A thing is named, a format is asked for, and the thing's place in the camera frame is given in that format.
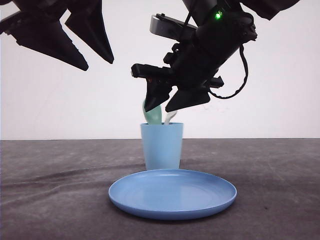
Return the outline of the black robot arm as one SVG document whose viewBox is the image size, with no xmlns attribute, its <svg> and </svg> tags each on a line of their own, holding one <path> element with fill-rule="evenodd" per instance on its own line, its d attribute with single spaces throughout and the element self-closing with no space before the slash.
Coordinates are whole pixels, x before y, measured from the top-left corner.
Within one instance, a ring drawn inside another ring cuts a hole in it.
<svg viewBox="0 0 320 240">
<path fill-rule="evenodd" d="M 164 67 L 138 63 L 131 67 L 132 76 L 147 83 L 145 111 L 163 102 L 167 112 L 209 102 L 212 89 L 224 84 L 216 77 L 219 67 L 257 38 L 254 18 L 242 6 L 270 20 L 294 4 L 293 0 L 186 0 L 188 18 L 195 25 L 165 14 L 153 15 L 150 32 L 175 44 L 163 59 Z"/>
</svg>

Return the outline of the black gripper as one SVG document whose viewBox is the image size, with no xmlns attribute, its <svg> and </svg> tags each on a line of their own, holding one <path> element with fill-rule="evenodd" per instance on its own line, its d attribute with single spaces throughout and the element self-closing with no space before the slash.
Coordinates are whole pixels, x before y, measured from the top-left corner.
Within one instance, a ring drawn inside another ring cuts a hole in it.
<svg viewBox="0 0 320 240">
<path fill-rule="evenodd" d="M 58 21 L 65 11 L 65 25 L 105 61 L 114 55 L 105 30 L 101 0 L 14 0 L 19 11 L 0 21 L 0 32 L 18 45 L 48 55 L 78 69 L 89 66 Z"/>
<path fill-rule="evenodd" d="M 208 103 L 210 96 L 206 87 L 200 87 L 210 80 L 224 63 L 222 42 L 180 42 L 172 46 L 163 58 L 169 67 L 157 67 L 135 63 L 131 74 L 146 80 L 144 110 L 156 108 L 167 99 L 173 86 L 179 89 L 165 107 L 166 112 Z"/>
</svg>

